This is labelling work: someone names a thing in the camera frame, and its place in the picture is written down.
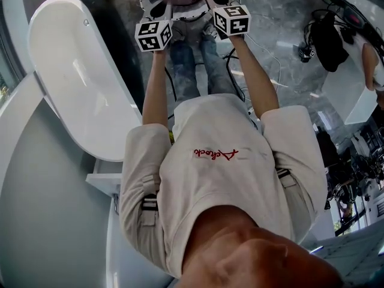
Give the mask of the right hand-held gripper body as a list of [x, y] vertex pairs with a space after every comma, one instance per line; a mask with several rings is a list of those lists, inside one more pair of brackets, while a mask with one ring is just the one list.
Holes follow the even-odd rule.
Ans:
[[235, 0], [205, 0], [221, 40], [250, 31], [250, 12]]

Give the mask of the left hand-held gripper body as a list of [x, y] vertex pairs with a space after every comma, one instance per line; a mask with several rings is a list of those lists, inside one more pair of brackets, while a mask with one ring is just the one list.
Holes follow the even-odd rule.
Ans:
[[156, 1], [145, 10], [134, 36], [141, 52], [165, 49], [173, 36], [172, 17], [172, 5], [167, 1]]

